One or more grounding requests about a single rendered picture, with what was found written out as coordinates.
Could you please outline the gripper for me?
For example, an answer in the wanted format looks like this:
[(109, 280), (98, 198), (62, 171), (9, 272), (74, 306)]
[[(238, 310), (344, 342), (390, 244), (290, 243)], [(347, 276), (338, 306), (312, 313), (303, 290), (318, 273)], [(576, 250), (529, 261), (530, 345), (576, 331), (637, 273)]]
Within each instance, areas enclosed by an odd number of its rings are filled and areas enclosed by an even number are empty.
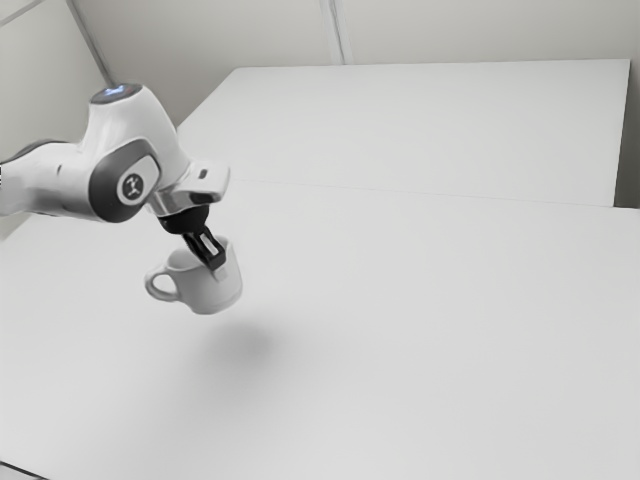
[(227, 252), (206, 226), (209, 206), (199, 205), (181, 212), (158, 217), (161, 227), (169, 234), (181, 235), (187, 248), (197, 260), (214, 273), (227, 262)]

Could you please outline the white ceramic mug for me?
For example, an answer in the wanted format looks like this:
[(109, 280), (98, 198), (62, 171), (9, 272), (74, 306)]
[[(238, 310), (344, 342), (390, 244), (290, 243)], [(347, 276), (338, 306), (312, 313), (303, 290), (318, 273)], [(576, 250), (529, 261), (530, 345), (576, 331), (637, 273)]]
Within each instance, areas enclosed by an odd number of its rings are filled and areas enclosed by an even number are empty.
[(164, 264), (145, 275), (147, 293), (159, 301), (181, 302), (199, 315), (231, 307), (242, 294), (243, 280), (233, 244), (224, 236), (216, 239), (226, 253), (221, 267), (211, 271), (186, 247), (177, 248)]

